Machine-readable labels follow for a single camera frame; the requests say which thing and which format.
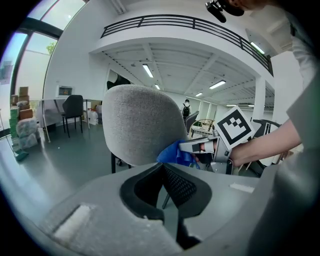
window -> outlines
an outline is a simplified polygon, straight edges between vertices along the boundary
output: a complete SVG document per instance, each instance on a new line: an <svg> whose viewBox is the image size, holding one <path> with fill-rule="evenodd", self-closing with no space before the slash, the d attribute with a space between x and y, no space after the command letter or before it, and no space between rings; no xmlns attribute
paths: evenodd
<svg viewBox="0 0 320 256"><path fill-rule="evenodd" d="M64 30L84 5L83 0L59 0L43 17L42 21Z"/></svg>
<svg viewBox="0 0 320 256"><path fill-rule="evenodd" d="M40 20L58 0L42 0L28 15L30 18Z"/></svg>
<svg viewBox="0 0 320 256"><path fill-rule="evenodd" d="M6 47L0 62L0 109L3 121L2 125L0 123L0 131L9 128L12 73L26 37L27 35L24 33L15 33Z"/></svg>
<svg viewBox="0 0 320 256"><path fill-rule="evenodd" d="M15 83L15 93L19 87L29 87L31 100L43 97L47 67L57 40L38 33L33 33L23 53Z"/></svg>

white ceiling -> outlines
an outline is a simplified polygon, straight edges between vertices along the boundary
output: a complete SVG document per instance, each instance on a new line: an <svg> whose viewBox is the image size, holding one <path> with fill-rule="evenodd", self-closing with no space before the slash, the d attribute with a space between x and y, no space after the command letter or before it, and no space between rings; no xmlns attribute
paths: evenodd
<svg viewBox="0 0 320 256"><path fill-rule="evenodd" d="M127 12L127 6L149 0L112 0L118 13ZM185 0L200 5L206 0ZM263 10L248 11L245 15L254 22L259 31L264 31L279 45L279 49L290 50L292 41L289 22L279 8L267 6ZM258 44L267 54L275 56L277 52L260 34L247 30L249 40ZM131 72L142 84L154 87L159 84L161 90L195 97L217 104L254 104L255 78L241 66L230 60L215 56L211 52L175 44L148 43L134 44L114 48L105 52L121 66ZM154 78L149 78L142 64L148 64ZM212 84L220 80L226 84L213 90ZM266 88L265 106L273 108L274 90Z"/></svg>
<svg viewBox="0 0 320 256"><path fill-rule="evenodd" d="M142 84L161 90L226 105L255 102L255 77L241 66L211 52L172 43L133 44L104 52ZM142 65L148 64L154 78ZM210 86L224 79L226 84ZM273 108L274 92L266 89L266 107Z"/></svg>

black metal railing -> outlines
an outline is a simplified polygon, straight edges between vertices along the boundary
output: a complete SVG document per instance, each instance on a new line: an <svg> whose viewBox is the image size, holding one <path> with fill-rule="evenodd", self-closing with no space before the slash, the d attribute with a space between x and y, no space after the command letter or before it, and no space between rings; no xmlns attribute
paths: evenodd
<svg viewBox="0 0 320 256"><path fill-rule="evenodd" d="M264 54L260 53L256 48L251 46L250 42L248 42L242 36L236 34L235 32L223 26L220 26L218 24L201 18L174 14L156 14L139 16L135 18L122 20L106 26L104 28L101 38L109 36L119 31L146 26L178 26L210 33L212 35L229 41L230 43L238 46L243 51L253 56L262 66L264 66L273 75L271 61Z"/></svg>

gray floor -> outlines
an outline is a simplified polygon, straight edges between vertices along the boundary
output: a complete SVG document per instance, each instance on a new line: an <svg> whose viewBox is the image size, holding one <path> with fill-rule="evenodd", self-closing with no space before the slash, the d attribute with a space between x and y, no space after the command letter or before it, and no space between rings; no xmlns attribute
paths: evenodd
<svg viewBox="0 0 320 256"><path fill-rule="evenodd" d="M5 138L0 139L0 180L9 201L36 225L57 203L85 183L111 174L111 153L102 125L69 125L70 138L63 127L50 133L51 143L41 134L41 143L29 148L29 155L17 162ZM127 170L126 163L116 171ZM159 196L160 205L166 196ZM173 208L169 201L168 211Z"/></svg>

human arm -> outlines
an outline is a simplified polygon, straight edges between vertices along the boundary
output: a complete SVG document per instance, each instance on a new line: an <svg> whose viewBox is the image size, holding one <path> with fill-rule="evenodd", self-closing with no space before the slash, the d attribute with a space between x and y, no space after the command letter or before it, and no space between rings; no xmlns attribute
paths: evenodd
<svg viewBox="0 0 320 256"><path fill-rule="evenodd" d="M234 166L276 156L301 144L301 139L291 120L277 130L259 138L252 139L232 149L231 160Z"/></svg>

